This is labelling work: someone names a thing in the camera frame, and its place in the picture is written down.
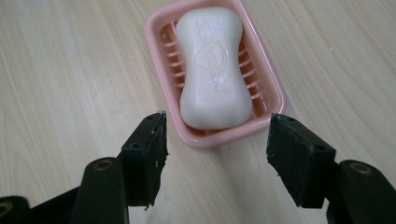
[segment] bar of soap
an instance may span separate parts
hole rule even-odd
[[[252,108],[238,62],[242,22],[223,7],[199,8],[177,23],[186,62],[180,114],[195,129],[231,128],[247,121]]]

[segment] soap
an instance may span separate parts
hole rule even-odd
[[[186,63],[180,115],[192,128],[226,129],[248,120],[252,102],[238,62],[242,29],[239,16],[224,7],[194,9],[177,22]]]

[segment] pink soap dish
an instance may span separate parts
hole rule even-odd
[[[243,24],[239,46],[239,67],[250,91],[253,109],[242,125],[225,130],[197,130],[180,116],[180,96],[186,69],[175,35],[178,19],[200,7],[227,7],[239,15]],[[272,113],[285,109],[285,95],[268,54],[241,0],[182,0],[159,7],[146,20],[145,35],[160,80],[168,114],[183,142],[196,148],[210,149],[247,137],[268,128]]]

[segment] tabletop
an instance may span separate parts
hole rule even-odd
[[[167,109],[144,36],[171,0],[0,1],[0,197],[31,206],[117,156],[142,118]],[[245,0],[285,91],[285,114],[396,186],[396,1]],[[131,223],[327,223],[295,206],[267,163],[268,130],[210,151],[168,121],[153,207]]]

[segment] wooden table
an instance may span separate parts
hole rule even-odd
[[[117,156],[166,109],[143,26],[171,0],[0,1],[0,196],[30,205]],[[396,1],[245,0],[288,98],[286,115],[396,186]],[[327,223],[297,208],[266,160],[268,131],[210,152],[168,122],[154,207],[132,223]]]

